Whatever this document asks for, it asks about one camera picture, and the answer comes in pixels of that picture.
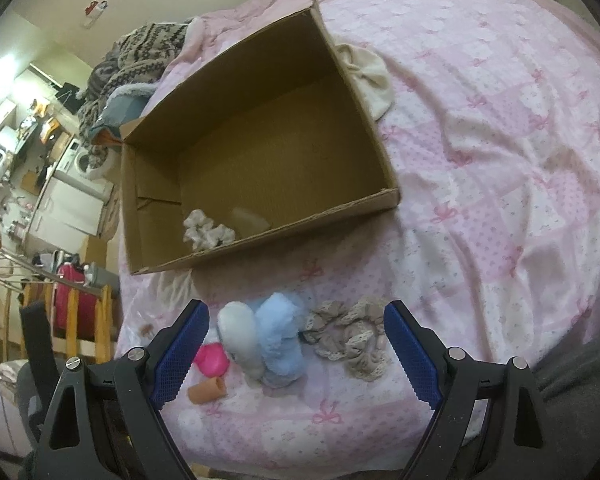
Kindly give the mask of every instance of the silver bolt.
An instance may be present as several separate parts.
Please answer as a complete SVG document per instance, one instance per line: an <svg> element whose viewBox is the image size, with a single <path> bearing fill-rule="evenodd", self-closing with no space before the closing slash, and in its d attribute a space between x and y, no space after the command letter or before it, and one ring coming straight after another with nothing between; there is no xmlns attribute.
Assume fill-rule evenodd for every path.
<svg viewBox="0 0 600 480"><path fill-rule="evenodd" d="M520 370L524 370L526 368L526 361L525 358L523 357L514 357L513 358L513 365L520 369Z"/></svg>
<svg viewBox="0 0 600 480"><path fill-rule="evenodd" d="M466 357L466 352L458 346L452 346L449 349L449 357L456 361L462 361Z"/></svg>
<svg viewBox="0 0 600 480"><path fill-rule="evenodd" d="M136 347L129 350L129 353L126 355L131 361L139 361L144 357L144 348Z"/></svg>
<svg viewBox="0 0 600 480"><path fill-rule="evenodd" d="M75 369L76 369L78 366L80 366L80 363L81 363L81 362L82 362L82 361L80 360L80 358L79 358L79 357L76 357L76 356L74 356L74 357L69 357L69 358L66 360L66 367L67 367L69 370L75 370Z"/></svg>

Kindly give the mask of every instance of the small cardboard box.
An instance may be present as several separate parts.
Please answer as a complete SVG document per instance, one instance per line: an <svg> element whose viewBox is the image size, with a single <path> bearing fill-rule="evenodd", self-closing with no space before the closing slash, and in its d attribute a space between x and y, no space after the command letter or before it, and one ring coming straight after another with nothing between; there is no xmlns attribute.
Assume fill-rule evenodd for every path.
<svg viewBox="0 0 600 480"><path fill-rule="evenodd" d="M122 211L134 274L181 269L344 218L395 207L394 172L309 7L255 32L122 127ZM183 220L270 229L192 253Z"/></svg>

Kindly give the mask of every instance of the bed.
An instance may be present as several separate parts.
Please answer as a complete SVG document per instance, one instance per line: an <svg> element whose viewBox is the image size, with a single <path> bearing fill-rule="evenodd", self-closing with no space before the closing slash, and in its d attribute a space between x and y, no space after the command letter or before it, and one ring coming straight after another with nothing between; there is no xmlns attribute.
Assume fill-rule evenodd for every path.
<svg viewBox="0 0 600 480"><path fill-rule="evenodd" d="M309 0L249 0L194 19L144 113L232 44ZM399 298L448 346L480 360L600 332L600 35L551 0L320 0L328 31L382 56L396 92L378 133L398 174L397 210L188 272L130 276L116 354L147 344L190 298L294 294L305 307ZM188 462L270 478L400 469L431 412L389 350L371 383L307 349L305 378L162 410ZM478 429L475 410L469 432Z"/></svg>

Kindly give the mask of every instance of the pink blanket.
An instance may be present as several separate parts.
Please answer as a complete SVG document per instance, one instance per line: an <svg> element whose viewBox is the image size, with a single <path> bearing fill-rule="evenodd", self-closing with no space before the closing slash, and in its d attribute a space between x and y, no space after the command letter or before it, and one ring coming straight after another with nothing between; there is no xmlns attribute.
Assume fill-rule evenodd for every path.
<svg viewBox="0 0 600 480"><path fill-rule="evenodd" d="M250 0L195 20L147 110L307 2ZM321 9L330 32L378 52L393 75L396 101L378 129L399 208L190 272L133 277L123 264L116 354L146 344L140 328L169 324L190 298L213 315L275 291L306 308L401 298L446 345L496 362L534 364L566 335L573 344L600 332L599 35L548 0ZM401 468L431 412L390 354L387 374L365 383L308 349L307 377L283 391L250 388L232 365L228 397L206 406L185 395L201 379L192 368L162 414L186 460L217 468L298 479Z"/></svg>

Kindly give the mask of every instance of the white cabinet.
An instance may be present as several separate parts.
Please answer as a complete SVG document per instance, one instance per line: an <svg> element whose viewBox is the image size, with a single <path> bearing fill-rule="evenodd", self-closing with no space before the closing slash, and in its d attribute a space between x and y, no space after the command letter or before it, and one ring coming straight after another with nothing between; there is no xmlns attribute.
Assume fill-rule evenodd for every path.
<svg viewBox="0 0 600 480"><path fill-rule="evenodd" d="M88 235L98 234L104 204L52 177L27 235L27 253L62 249L77 253Z"/></svg>

